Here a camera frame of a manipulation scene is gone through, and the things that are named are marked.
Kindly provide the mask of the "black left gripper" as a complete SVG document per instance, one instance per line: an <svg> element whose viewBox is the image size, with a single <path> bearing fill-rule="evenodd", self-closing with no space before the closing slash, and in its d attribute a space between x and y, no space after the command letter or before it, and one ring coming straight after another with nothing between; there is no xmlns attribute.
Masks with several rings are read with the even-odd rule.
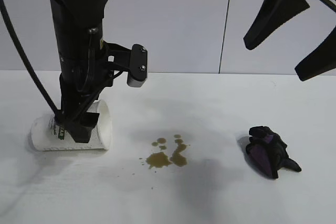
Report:
<svg viewBox="0 0 336 224"><path fill-rule="evenodd" d="M73 84L59 77L61 88L62 125L76 143L89 143L92 128L96 127L99 113L88 112L102 90L113 85L114 76L107 75L102 82L95 83L88 92L79 92Z"/></svg>

